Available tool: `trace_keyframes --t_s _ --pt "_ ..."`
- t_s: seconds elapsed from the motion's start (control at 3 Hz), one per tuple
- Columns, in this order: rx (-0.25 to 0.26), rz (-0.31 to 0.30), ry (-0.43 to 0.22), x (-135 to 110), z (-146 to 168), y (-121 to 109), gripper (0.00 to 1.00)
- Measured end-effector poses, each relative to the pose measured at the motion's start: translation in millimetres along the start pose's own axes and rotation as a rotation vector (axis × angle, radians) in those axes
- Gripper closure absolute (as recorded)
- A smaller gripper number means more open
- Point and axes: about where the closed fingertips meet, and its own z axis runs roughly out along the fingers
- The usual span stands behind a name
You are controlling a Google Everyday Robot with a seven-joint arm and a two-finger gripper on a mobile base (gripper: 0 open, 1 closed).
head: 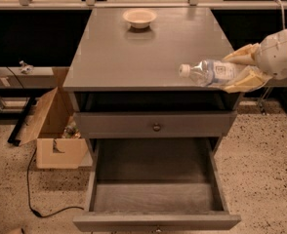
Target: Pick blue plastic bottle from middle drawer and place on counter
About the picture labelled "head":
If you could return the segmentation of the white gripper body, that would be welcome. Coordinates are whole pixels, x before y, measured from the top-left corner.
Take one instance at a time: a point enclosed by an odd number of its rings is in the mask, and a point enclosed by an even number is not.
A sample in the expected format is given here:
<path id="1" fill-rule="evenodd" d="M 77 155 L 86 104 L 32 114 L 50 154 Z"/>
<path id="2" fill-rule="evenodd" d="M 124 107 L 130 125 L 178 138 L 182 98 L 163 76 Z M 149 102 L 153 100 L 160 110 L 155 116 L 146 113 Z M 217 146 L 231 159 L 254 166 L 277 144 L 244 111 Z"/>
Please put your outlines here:
<path id="1" fill-rule="evenodd" d="M 287 29 L 266 37 L 255 53 L 256 66 L 273 79 L 287 78 Z"/>

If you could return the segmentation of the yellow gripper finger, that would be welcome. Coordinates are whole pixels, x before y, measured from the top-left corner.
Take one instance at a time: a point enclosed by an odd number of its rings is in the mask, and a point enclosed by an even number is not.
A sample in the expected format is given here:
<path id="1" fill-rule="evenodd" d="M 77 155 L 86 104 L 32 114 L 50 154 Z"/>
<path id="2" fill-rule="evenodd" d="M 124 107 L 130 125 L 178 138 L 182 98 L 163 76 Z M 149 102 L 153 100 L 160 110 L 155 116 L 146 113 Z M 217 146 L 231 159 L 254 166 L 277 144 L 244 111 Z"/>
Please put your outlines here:
<path id="1" fill-rule="evenodd" d="M 255 65 L 255 53 L 260 44 L 248 44 L 225 56 L 223 61 L 242 65 Z"/>
<path id="2" fill-rule="evenodd" d="M 227 93 L 247 93 L 263 87 L 271 79 L 257 66 L 246 66 L 234 78 L 223 85 Z"/>

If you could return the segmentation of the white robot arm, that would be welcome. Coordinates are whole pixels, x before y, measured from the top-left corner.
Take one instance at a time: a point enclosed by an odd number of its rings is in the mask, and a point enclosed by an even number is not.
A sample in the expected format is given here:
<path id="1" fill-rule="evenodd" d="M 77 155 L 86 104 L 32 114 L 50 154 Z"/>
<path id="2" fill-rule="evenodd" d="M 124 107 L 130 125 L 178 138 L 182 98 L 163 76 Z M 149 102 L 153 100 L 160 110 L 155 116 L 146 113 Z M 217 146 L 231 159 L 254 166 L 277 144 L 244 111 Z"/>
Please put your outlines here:
<path id="1" fill-rule="evenodd" d="M 261 43 L 248 44 L 223 61 L 242 65 L 243 70 L 225 85 L 228 93 L 250 92 L 270 80 L 287 78 L 287 29 L 267 36 Z"/>

